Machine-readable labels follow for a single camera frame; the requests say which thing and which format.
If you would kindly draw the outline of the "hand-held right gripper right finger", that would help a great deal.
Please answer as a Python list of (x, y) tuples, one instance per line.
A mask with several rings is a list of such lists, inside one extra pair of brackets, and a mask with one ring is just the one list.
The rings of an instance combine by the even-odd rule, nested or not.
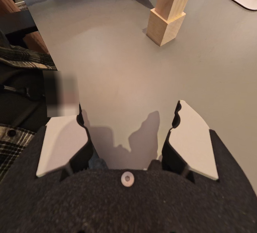
[(210, 128), (184, 100), (177, 102), (162, 148), (162, 169), (194, 181), (194, 173), (219, 180)]

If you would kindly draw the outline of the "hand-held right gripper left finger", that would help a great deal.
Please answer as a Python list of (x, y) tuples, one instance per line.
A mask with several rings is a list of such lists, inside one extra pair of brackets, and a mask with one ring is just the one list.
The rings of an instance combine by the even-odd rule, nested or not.
[(93, 154), (94, 145), (79, 104), (78, 115), (52, 117), (46, 124), (36, 176), (57, 170), (70, 176), (87, 170)]

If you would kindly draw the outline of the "medium wooden cube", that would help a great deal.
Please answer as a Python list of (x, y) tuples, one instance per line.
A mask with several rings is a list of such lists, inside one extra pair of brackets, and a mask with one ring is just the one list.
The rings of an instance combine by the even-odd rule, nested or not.
[(171, 20), (183, 14), (188, 0), (157, 0), (155, 11), (165, 20)]

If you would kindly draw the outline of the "large wooden cube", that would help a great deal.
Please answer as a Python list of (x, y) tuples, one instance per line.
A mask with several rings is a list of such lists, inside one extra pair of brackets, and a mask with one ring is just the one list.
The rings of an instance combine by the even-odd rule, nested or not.
[(165, 20), (153, 8), (150, 10), (146, 35), (156, 45), (162, 46), (176, 38), (185, 16), (186, 13), (182, 12), (172, 19)]

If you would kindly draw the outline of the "black bar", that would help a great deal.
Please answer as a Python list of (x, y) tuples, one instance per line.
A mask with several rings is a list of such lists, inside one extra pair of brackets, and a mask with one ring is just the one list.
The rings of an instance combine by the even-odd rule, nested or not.
[(5, 14), (0, 17), (0, 29), (5, 35), (37, 32), (37, 26), (29, 10)]

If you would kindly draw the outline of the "brown wooden panel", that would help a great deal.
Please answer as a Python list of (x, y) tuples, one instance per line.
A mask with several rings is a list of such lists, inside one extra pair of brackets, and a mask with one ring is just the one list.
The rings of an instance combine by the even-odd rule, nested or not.
[[(15, 4), (13, 0), (0, 0), (1, 16), (20, 11), (20, 8)], [(22, 40), (24, 40), (28, 49), (43, 54), (49, 54), (49, 51), (39, 32), (29, 33), (25, 35), (25, 37), (22, 38)]]

